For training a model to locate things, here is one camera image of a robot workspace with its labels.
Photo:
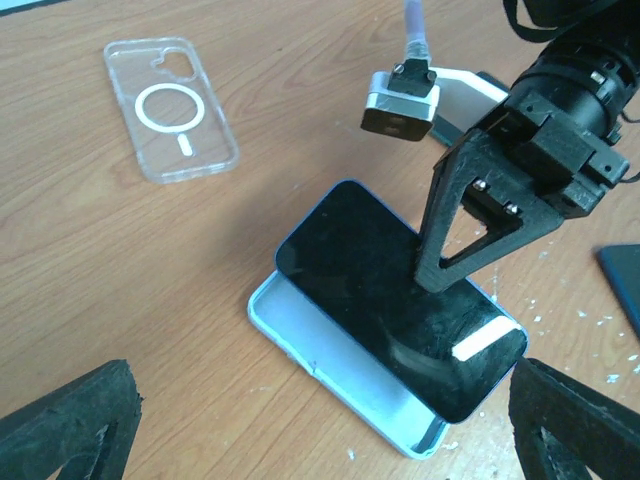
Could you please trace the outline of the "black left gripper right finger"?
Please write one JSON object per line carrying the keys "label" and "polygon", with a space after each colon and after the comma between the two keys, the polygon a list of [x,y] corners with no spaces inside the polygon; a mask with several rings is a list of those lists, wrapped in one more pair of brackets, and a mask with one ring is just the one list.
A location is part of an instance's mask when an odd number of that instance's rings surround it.
{"label": "black left gripper right finger", "polygon": [[516,364],[509,418],[527,479],[639,477],[639,414],[537,359]]}

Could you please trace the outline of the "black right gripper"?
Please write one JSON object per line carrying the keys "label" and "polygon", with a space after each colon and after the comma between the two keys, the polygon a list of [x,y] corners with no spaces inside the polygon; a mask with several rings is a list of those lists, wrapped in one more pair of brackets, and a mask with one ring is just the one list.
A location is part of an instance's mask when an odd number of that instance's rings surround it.
{"label": "black right gripper", "polygon": [[[630,100],[630,51],[552,42],[508,96],[441,157],[421,223],[415,280],[429,292],[454,283],[588,216],[629,163],[613,150]],[[442,255],[457,211],[486,234]]]}

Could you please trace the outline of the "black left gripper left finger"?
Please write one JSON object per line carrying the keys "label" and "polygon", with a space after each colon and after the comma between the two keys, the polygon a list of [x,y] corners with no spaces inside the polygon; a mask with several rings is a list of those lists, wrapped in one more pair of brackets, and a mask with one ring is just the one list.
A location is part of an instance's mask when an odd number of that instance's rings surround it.
{"label": "black left gripper left finger", "polygon": [[1,419],[1,477],[121,479],[141,405],[129,363],[106,362]]}

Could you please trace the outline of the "light blue phone case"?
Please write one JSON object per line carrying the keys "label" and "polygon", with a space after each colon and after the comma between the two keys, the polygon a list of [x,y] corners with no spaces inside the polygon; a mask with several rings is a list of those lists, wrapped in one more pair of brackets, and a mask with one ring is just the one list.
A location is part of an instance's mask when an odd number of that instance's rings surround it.
{"label": "light blue phone case", "polygon": [[408,458],[435,454],[449,425],[274,271],[251,294],[250,322]]}

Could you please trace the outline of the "blue phone black screen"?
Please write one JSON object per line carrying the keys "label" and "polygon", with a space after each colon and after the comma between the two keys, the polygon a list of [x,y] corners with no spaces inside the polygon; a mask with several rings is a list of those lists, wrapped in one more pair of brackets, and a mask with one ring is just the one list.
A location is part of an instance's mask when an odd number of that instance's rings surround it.
{"label": "blue phone black screen", "polygon": [[365,186],[337,183],[282,242],[277,270],[411,393],[466,420],[527,350],[526,331],[471,281],[429,293],[418,234]]}

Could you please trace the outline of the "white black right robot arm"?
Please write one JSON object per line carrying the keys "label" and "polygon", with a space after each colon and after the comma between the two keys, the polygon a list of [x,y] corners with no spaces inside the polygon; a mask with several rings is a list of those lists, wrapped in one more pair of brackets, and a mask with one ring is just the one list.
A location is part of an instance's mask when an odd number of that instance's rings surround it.
{"label": "white black right robot arm", "polygon": [[439,292],[588,216],[627,179],[619,116],[639,88],[635,1],[529,1],[544,49],[434,169],[415,279]]}

